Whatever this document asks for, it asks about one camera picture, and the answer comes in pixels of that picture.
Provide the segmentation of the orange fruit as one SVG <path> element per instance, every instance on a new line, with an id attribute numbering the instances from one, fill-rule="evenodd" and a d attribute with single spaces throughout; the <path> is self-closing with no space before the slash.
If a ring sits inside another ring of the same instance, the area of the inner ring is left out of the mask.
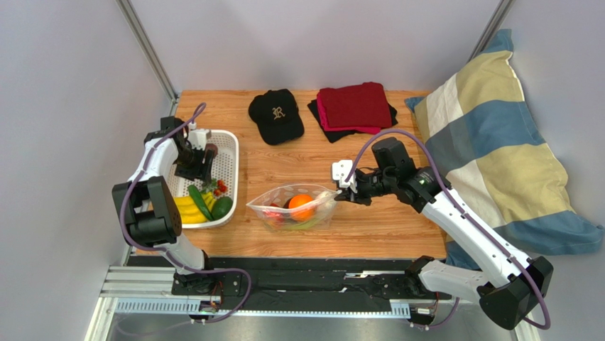
<path id="1" fill-rule="evenodd" d="M 312 205 L 314 198 L 307 194 L 299 194 L 291 197 L 290 218 L 297 222 L 305 222 L 315 216 L 315 207 Z"/>

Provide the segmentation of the small dark purple fruit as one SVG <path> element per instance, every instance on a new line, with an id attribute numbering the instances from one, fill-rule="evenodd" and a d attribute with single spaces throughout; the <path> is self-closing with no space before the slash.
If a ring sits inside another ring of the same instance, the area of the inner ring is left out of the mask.
<path id="1" fill-rule="evenodd" d="M 206 158 L 213 159 L 218 154 L 218 146 L 216 146 L 215 144 L 207 144 L 205 150 Z"/>

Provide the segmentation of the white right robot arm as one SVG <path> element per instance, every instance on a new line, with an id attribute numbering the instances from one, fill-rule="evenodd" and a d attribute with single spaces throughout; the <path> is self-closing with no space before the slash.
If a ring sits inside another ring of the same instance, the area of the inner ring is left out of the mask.
<path id="1" fill-rule="evenodd" d="M 419 168 L 404 144 L 394 137 L 367 143 L 377 163 L 371 172 L 356 161 L 332 164 L 338 201 L 369 206 L 375 197 L 395 195 L 399 202 L 438 225 L 472 258 L 478 268 L 463 269 L 431 256 L 416 259 L 406 270 L 404 283 L 413 296 L 446 293 L 479 305 L 496 325 L 513 330 L 535 307 L 543 311 L 550 327 L 545 295 L 554 272 L 543 256 L 532 258 L 496 233 L 463 201 L 458 192 L 435 170 Z"/>

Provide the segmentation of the red tomato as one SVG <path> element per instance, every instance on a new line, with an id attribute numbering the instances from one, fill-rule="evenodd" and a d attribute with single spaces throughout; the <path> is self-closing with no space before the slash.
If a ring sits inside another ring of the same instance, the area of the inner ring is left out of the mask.
<path id="1" fill-rule="evenodd" d="M 280 205 L 276 203 L 271 203 L 266 210 L 264 210 L 264 216 L 266 219 L 266 223 L 273 228 L 279 228 L 283 226 L 284 217 L 282 212 L 276 212 L 274 208 L 281 208 Z"/>

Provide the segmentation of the clear polka dot zip bag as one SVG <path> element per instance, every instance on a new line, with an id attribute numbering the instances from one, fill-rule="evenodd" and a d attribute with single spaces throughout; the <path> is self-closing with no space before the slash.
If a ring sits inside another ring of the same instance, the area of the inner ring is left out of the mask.
<path id="1" fill-rule="evenodd" d="M 337 207 L 338 192 L 322 185 L 281 185 L 246 204 L 273 231 L 326 228 Z"/>

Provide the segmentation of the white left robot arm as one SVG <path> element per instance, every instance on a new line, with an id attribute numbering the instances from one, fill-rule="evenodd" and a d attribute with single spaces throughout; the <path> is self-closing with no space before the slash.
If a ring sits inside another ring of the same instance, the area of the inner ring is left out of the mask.
<path id="1" fill-rule="evenodd" d="M 186 180 L 209 180 L 212 155 L 188 141 L 189 124 L 163 117 L 160 129 L 145 139 L 145 152 L 135 173 L 115 185 L 111 194 L 126 242 L 156 251 L 183 280 L 217 273 L 207 253 L 182 234 L 182 219 L 166 182 L 176 175 Z"/>

